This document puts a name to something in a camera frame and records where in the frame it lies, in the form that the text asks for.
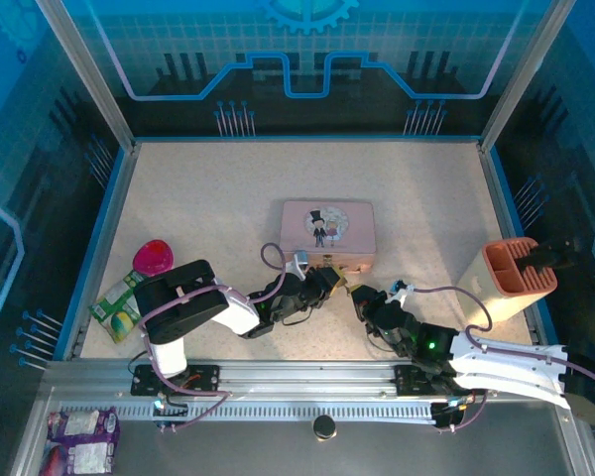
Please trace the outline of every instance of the purple snack package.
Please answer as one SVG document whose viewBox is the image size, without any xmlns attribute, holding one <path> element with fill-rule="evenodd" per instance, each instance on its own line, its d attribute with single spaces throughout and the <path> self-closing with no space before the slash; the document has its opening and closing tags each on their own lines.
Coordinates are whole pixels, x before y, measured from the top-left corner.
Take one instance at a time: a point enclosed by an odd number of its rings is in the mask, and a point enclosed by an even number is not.
<svg viewBox="0 0 595 476">
<path fill-rule="evenodd" d="M 111 474 L 119 433 L 114 409 L 50 414 L 39 476 Z"/>
</svg>

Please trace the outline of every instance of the enclosure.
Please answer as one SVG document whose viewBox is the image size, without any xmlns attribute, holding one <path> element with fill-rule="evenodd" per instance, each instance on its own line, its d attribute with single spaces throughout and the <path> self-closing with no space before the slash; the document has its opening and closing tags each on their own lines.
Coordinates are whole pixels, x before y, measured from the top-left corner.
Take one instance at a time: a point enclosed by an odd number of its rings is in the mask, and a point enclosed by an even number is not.
<svg viewBox="0 0 595 476">
<path fill-rule="evenodd" d="M 455 284 L 489 241 L 572 236 L 557 290 L 491 337 L 595 345 L 595 0 L 0 3 L 0 471 L 37 474 L 49 412 L 114 406 L 116 474 L 401 472 L 402 447 L 423 455 L 411 471 L 595 474 L 595 428 L 511 394 L 457 435 L 380 422 L 401 361 L 344 290 L 257 339 L 188 334 L 234 398 L 160 439 L 153 399 L 129 393 L 139 330 L 115 343 L 88 307 L 155 238 L 263 289 L 278 273 L 259 249 L 300 199 L 372 204 L 375 263 L 347 279 L 378 289 Z M 407 307 L 465 325 L 453 295 Z M 311 445 L 322 412 L 340 437 Z M 453 457 L 467 445 L 482 460 Z"/>
</svg>

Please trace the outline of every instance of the table surface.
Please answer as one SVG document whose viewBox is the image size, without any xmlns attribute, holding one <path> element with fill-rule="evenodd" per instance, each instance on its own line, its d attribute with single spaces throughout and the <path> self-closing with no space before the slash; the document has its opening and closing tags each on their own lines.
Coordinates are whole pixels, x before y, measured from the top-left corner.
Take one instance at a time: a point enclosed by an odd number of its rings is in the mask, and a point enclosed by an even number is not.
<svg viewBox="0 0 595 476">
<path fill-rule="evenodd" d="M 132 267 L 137 250 L 160 238 L 175 265 L 206 259 L 216 276 L 243 294 L 277 272 L 259 258 L 278 241 L 289 199 L 365 200 L 374 206 L 377 256 L 351 284 L 387 289 L 403 279 L 421 288 L 454 284 L 500 229 L 475 144 L 420 142 L 144 144 L 101 283 L 103 294 Z M 453 293 L 414 295 L 419 320 L 463 328 Z M 94 319 L 84 358 L 128 358 L 143 350 L 134 329 L 115 344 Z M 495 325 L 491 338 L 531 343 L 522 313 Z M 245 360 L 383 360 L 395 358 L 366 340 L 344 290 L 311 319 L 245 340 L 215 322 L 185 338 L 189 358 Z"/>
</svg>

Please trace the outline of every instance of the black cap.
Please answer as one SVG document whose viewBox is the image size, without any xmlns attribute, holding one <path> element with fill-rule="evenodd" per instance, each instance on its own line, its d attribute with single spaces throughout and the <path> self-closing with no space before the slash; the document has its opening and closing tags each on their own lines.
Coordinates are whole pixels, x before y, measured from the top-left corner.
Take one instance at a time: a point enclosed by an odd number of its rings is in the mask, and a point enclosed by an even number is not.
<svg viewBox="0 0 595 476">
<path fill-rule="evenodd" d="M 328 415 L 318 416 L 313 422 L 313 431 L 320 441 L 326 441 L 337 434 L 335 421 Z"/>
<path fill-rule="evenodd" d="M 310 216 L 312 216 L 312 220 L 310 220 L 312 223 L 316 222 L 317 220 L 321 220 L 324 221 L 324 219 L 321 217 L 321 211 L 320 210 L 314 210 L 310 213 Z"/>
</svg>

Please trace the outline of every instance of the cartoon couple illustration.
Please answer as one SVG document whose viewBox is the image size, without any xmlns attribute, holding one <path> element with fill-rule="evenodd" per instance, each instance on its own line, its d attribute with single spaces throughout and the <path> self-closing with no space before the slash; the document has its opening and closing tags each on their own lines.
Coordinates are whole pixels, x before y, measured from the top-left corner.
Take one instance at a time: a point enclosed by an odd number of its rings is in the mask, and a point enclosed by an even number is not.
<svg viewBox="0 0 595 476">
<path fill-rule="evenodd" d="M 313 236 L 315 237 L 315 248 L 324 248 L 324 239 L 330 241 L 330 247 L 335 247 L 335 241 L 339 241 L 339 233 L 337 232 L 337 222 L 328 220 L 328 223 L 321 217 L 320 210 L 314 210 L 310 213 L 311 222 L 315 227 Z"/>
</svg>

